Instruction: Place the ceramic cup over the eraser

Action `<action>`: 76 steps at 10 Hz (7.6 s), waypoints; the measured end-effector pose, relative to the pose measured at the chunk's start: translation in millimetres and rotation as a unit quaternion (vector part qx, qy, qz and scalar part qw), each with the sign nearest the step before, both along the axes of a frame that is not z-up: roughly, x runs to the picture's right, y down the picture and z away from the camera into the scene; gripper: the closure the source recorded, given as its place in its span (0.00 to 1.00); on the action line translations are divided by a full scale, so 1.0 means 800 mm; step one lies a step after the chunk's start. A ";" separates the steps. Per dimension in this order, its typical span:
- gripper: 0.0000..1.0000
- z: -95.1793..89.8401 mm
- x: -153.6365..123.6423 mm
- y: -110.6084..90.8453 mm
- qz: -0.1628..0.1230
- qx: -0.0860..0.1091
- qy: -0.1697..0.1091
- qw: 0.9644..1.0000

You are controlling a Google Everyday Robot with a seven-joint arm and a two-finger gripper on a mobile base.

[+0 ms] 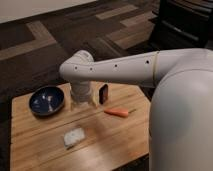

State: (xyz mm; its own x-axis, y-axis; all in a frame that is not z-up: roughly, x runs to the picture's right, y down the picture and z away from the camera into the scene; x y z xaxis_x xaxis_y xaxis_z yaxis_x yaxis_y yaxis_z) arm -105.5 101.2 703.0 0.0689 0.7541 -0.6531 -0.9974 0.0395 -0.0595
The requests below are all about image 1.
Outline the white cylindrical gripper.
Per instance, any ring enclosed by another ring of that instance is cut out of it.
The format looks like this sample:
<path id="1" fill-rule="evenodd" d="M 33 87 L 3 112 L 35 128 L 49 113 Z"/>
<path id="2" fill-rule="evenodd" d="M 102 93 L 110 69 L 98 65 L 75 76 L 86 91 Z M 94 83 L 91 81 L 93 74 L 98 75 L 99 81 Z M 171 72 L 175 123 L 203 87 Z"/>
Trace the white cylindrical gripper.
<path id="1" fill-rule="evenodd" d="M 88 81 L 72 83 L 70 94 L 72 97 L 71 110 L 77 107 L 76 102 L 88 102 L 89 100 L 89 105 L 97 107 L 95 96 L 92 95 L 91 83 Z"/>

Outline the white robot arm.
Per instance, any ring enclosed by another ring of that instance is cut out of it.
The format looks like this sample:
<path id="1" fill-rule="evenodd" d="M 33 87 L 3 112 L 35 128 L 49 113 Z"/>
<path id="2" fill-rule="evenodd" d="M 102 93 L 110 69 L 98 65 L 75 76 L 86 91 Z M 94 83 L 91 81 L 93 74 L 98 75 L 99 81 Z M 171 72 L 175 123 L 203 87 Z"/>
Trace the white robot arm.
<path id="1" fill-rule="evenodd" d="M 71 84 L 153 87 L 150 171 L 213 171 L 213 50 L 158 50 L 104 61 L 79 50 L 59 73 Z"/>

